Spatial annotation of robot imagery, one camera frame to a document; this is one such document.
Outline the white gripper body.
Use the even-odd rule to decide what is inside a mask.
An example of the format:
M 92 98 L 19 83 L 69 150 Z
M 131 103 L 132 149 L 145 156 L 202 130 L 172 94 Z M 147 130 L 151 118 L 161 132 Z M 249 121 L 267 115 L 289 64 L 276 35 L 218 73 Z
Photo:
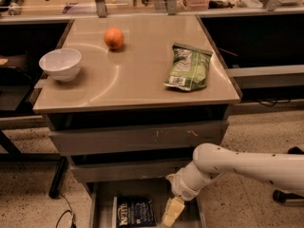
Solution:
M 170 182 L 171 192 L 175 197 L 183 201 L 190 201 L 194 198 L 194 191 L 183 181 L 181 175 L 169 174 L 166 179 Z

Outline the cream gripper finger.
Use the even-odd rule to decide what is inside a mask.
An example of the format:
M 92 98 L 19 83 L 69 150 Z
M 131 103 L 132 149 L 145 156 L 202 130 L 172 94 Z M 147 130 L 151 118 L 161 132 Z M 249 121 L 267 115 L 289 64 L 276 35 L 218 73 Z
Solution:
M 161 218 L 161 226 L 164 228 L 170 228 L 176 219 L 180 216 L 181 212 L 184 209 L 184 201 L 180 199 L 179 197 L 169 198 L 164 214 Z

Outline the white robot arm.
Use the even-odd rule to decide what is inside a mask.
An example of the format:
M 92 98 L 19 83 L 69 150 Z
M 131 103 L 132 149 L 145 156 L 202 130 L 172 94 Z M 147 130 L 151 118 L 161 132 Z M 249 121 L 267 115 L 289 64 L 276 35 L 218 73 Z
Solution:
M 168 199 L 161 226 L 171 228 L 185 203 L 202 188 L 226 173 L 234 173 L 275 188 L 278 203 L 304 197 L 304 151 L 293 147 L 285 154 L 235 152 L 212 143 L 203 143 L 193 152 L 193 160 L 177 173 L 166 177 L 173 196 Z

